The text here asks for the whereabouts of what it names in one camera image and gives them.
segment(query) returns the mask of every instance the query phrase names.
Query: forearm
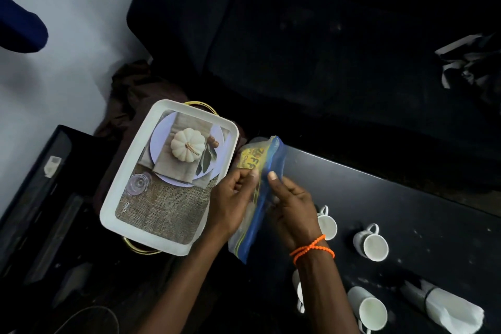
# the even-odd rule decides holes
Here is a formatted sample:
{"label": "forearm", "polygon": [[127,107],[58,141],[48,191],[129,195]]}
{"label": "forearm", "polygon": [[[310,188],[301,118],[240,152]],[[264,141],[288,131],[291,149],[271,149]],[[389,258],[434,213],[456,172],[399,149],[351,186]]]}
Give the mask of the forearm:
{"label": "forearm", "polygon": [[[319,246],[328,247],[321,241]],[[310,250],[297,260],[305,311],[317,334],[358,334],[357,323],[348,302],[332,256]]]}
{"label": "forearm", "polygon": [[205,276],[222,247],[218,238],[204,234],[183,260],[139,334],[178,334],[182,331]]}

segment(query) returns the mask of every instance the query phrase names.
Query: leaf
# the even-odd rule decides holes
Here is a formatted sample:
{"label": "leaf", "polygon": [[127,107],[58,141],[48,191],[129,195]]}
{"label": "leaf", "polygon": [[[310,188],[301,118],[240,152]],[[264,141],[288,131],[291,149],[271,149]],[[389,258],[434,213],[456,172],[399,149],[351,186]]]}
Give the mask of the leaf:
{"label": "leaf", "polygon": [[205,151],[204,151],[204,153],[202,153],[202,157],[200,158],[200,161],[198,162],[198,166],[196,167],[196,172],[195,172],[196,176],[198,176],[200,174],[200,172],[202,171],[202,161],[204,161],[204,155],[205,155]]}
{"label": "leaf", "polygon": [[207,172],[207,169],[209,169],[210,160],[212,157],[209,155],[209,153],[207,153],[207,149],[204,151],[204,154],[202,156],[203,159],[200,159],[200,162],[202,164],[202,171],[205,173]]}
{"label": "leaf", "polygon": [[210,158],[212,161],[216,161],[217,160],[217,153],[216,153],[216,150],[209,146],[209,152],[210,152]]}

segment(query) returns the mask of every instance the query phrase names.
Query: person's left hand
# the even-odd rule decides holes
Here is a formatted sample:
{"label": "person's left hand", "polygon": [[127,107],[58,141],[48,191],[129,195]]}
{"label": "person's left hand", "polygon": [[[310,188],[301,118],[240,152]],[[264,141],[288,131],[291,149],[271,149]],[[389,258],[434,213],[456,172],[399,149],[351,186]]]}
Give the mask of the person's left hand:
{"label": "person's left hand", "polygon": [[222,246],[238,229],[259,182],[257,169],[236,168],[210,192],[209,214],[204,234]]}

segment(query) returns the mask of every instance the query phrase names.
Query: table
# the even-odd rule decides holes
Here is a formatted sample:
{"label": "table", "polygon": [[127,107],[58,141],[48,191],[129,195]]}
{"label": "table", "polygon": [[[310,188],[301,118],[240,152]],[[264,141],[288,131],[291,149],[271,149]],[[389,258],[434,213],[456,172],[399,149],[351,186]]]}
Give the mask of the table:
{"label": "table", "polygon": [[[289,148],[284,175],[329,206],[338,234],[329,241],[343,284],[366,288],[388,309],[385,333],[444,333],[401,296],[411,274],[485,310],[479,333],[501,332],[501,219]],[[380,226],[390,252],[380,263],[361,257],[352,238]],[[249,254],[251,288],[276,304],[295,306],[294,266],[268,222]]]}

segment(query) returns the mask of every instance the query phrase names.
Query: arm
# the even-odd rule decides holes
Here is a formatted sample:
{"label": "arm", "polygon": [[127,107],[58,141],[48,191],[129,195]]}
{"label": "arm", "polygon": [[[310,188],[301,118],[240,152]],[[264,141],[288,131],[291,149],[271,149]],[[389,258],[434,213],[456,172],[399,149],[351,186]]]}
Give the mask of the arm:
{"label": "arm", "polygon": [[258,172],[235,169],[212,189],[202,236],[172,277],[139,334],[182,331],[212,262],[240,225],[258,180]]}
{"label": "arm", "polygon": [[[284,177],[283,183],[274,172],[268,181],[279,203],[272,212],[280,237],[292,252],[309,245],[322,235],[317,211],[310,194]],[[325,240],[319,246],[329,247]],[[358,334],[355,317],[348,302],[341,277],[332,256],[321,250],[310,250],[297,260],[303,290],[305,311],[318,334]]]}

